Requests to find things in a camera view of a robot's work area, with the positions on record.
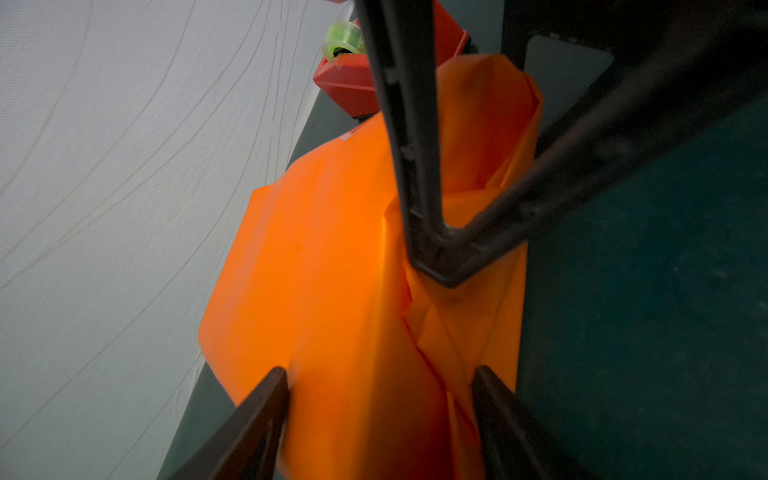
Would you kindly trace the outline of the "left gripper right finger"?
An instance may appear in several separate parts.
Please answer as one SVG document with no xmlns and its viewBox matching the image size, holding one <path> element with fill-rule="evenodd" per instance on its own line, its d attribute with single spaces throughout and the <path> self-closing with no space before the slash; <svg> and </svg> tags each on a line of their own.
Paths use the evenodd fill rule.
<svg viewBox="0 0 768 480">
<path fill-rule="evenodd" d="M 471 383 L 485 475 L 488 479 L 593 479 L 512 390 L 483 365 Z"/>
</svg>

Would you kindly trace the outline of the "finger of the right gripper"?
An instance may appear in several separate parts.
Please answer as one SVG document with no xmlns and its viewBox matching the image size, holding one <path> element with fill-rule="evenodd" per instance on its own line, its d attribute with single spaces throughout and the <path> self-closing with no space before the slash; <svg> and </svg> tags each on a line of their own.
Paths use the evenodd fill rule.
<svg viewBox="0 0 768 480">
<path fill-rule="evenodd" d="M 443 217 L 434 8 L 356 5 L 385 119 L 411 265 L 446 287 L 767 90 L 763 1 L 509 1 L 502 51 L 550 37 L 611 54 L 541 135 L 534 167 L 464 228 Z"/>
</svg>

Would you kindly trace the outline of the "orange wrapping paper sheet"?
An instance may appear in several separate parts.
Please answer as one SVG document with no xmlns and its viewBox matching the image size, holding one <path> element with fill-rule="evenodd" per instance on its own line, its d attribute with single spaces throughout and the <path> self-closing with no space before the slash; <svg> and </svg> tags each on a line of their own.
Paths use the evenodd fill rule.
<svg viewBox="0 0 768 480">
<path fill-rule="evenodd" d="M 472 376 L 516 383 L 526 263 L 454 289 L 416 271 L 375 115 L 252 193 L 199 343 L 235 403 L 287 371 L 288 479 L 481 479 Z"/>
</svg>

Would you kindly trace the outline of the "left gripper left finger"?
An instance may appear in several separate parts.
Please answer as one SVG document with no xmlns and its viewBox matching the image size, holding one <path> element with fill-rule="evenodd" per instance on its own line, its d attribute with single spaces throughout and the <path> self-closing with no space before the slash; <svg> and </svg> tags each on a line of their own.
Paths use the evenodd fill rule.
<svg viewBox="0 0 768 480">
<path fill-rule="evenodd" d="M 287 372 L 282 367 L 274 367 L 213 436 L 171 477 L 273 478 L 289 405 Z"/>
</svg>

